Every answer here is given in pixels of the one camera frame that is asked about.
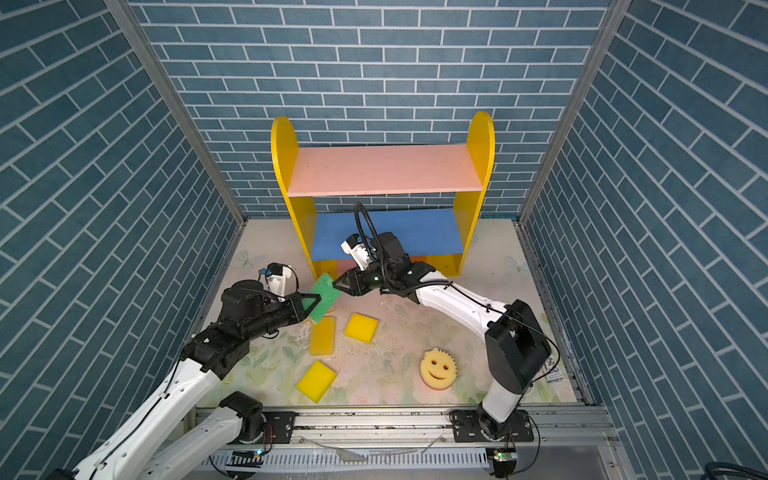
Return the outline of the yellow shelf pink blue boards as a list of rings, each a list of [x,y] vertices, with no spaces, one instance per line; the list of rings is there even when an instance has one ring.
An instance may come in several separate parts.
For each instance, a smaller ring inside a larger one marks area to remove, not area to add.
[[[341,244],[356,231],[351,213],[322,213],[320,197],[451,193],[449,209],[375,211],[405,251],[446,276],[461,274],[490,183],[496,148],[491,116],[475,114],[463,144],[300,147],[286,117],[272,123],[275,175],[315,278],[353,266]]]

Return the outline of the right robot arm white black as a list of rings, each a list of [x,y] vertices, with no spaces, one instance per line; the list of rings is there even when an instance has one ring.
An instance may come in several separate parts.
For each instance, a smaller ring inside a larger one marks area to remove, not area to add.
[[[478,422],[491,440],[511,434],[511,417],[556,346],[543,333],[528,304],[482,297],[448,279],[436,267],[414,261],[391,232],[380,233],[359,202],[353,215],[357,231],[342,250],[356,266],[333,281],[337,290],[363,296],[373,290],[435,309],[484,340],[492,384],[478,406]]]

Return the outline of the yellow sponge rectangle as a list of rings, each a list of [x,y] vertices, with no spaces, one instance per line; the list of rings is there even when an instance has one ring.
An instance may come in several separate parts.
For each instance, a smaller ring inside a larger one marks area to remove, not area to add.
[[[324,317],[311,327],[308,353],[313,357],[329,356],[334,353],[335,345],[334,317]]]

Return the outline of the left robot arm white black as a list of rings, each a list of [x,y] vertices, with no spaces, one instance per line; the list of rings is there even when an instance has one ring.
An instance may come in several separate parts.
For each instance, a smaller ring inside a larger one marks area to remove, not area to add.
[[[319,320],[333,303],[332,281],[322,276],[308,292],[291,267],[272,263],[256,280],[225,289],[217,320],[183,346],[171,373],[93,453],[51,479],[181,479],[232,441],[269,440],[258,400],[235,392],[169,446],[163,443],[199,400],[249,353],[252,340],[307,319]]]

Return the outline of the toothpaste box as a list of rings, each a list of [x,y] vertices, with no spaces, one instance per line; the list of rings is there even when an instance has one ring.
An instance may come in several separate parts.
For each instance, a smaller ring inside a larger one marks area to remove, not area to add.
[[[563,369],[562,362],[558,358],[554,356],[550,356],[546,360],[545,365],[542,368],[540,379],[543,379],[547,383],[552,383],[552,382],[560,382],[564,378],[565,378],[565,372]]]

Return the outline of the bright yellow sponge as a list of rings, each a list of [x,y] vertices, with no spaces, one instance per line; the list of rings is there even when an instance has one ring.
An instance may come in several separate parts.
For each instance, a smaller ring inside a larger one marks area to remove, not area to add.
[[[359,313],[353,313],[344,330],[344,335],[350,339],[370,344],[376,333],[378,320]]]
[[[321,361],[315,361],[296,388],[312,402],[319,403],[336,378],[334,370]]]

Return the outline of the smiley face round sponge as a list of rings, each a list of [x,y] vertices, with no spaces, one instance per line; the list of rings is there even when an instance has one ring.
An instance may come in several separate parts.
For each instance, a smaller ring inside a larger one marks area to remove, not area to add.
[[[448,352],[433,348],[423,355],[420,376],[429,388],[445,390],[452,386],[458,376],[457,365]]]

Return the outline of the aluminium front rail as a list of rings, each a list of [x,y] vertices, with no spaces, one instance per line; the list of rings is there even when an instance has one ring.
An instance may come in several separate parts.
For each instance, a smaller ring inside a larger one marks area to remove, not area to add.
[[[229,445],[190,474],[213,479],[327,478],[368,471],[467,469],[484,479],[629,479],[618,435],[602,407],[530,406],[532,442],[457,443],[448,414],[475,407],[307,407],[289,444]]]

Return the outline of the green sponge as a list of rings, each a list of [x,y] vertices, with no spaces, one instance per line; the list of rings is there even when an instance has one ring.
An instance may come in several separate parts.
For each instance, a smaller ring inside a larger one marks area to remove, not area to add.
[[[302,306],[307,313],[307,318],[313,323],[319,323],[340,295],[341,291],[334,287],[331,276],[323,273],[310,291],[302,295]]]

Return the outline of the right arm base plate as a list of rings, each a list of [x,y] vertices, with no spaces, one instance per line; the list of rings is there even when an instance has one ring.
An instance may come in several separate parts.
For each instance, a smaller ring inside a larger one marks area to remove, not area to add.
[[[517,443],[534,440],[532,421],[525,410],[515,410],[505,421],[498,422],[478,406],[474,410],[452,410],[448,419],[457,443]]]

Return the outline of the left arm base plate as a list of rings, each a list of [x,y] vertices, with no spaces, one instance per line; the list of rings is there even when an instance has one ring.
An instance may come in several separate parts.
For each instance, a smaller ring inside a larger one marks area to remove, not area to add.
[[[243,421],[241,433],[229,445],[289,444],[293,435],[296,413],[293,411],[262,411]]]

